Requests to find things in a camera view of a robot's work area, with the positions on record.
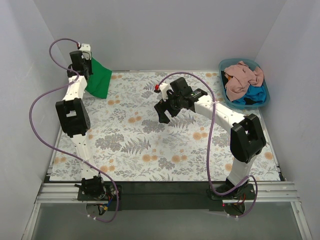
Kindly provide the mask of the green t shirt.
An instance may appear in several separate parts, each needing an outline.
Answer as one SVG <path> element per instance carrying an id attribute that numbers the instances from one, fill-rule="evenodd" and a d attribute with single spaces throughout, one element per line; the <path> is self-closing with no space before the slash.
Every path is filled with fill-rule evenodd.
<path id="1" fill-rule="evenodd" d="M 91 60 L 91 66 L 93 74 L 90 75 L 85 90 L 96 98 L 106 99 L 113 72 L 94 58 Z"/>

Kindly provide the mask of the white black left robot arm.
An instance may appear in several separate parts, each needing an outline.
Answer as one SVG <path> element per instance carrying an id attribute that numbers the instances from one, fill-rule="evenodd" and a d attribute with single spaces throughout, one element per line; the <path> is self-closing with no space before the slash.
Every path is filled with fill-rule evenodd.
<path id="1" fill-rule="evenodd" d="M 71 64 L 67 70 L 67 76 L 70 85 L 64 98 L 56 102 L 55 108 L 62 131 L 71 139 L 76 155 L 83 160 L 81 184 L 77 184 L 76 187 L 82 194 L 95 200 L 102 200 L 107 191 L 101 174 L 92 168 L 94 159 L 88 135 L 91 122 L 83 103 L 87 81 L 92 74 L 91 54 L 78 49 L 70 52 L 69 55 Z"/>

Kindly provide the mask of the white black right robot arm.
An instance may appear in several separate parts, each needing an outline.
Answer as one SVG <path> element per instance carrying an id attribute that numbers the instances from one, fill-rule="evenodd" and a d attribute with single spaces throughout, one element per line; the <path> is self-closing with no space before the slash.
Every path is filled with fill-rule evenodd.
<path id="1" fill-rule="evenodd" d="M 154 106 L 160 123 L 168 124 L 171 117 L 176 117 L 182 109 L 190 110 L 211 121 L 207 150 L 211 150 L 214 125 L 223 128 L 230 137 L 229 149 L 234 157 L 232 169 L 225 183 L 215 188 L 212 180 L 208 182 L 215 196 L 229 196 L 237 199 L 245 192 L 245 186 L 251 178 L 250 171 L 257 156 L 266 146 L 266 138 L 260 119 L 255 114 L 243 115 L 215 101 L 211 89 L 193 90 L 185 78 L 180 77 L 167 84 L 161 81 L 154 87 L 154 92 L 161 94 L 161 100 Z"/>

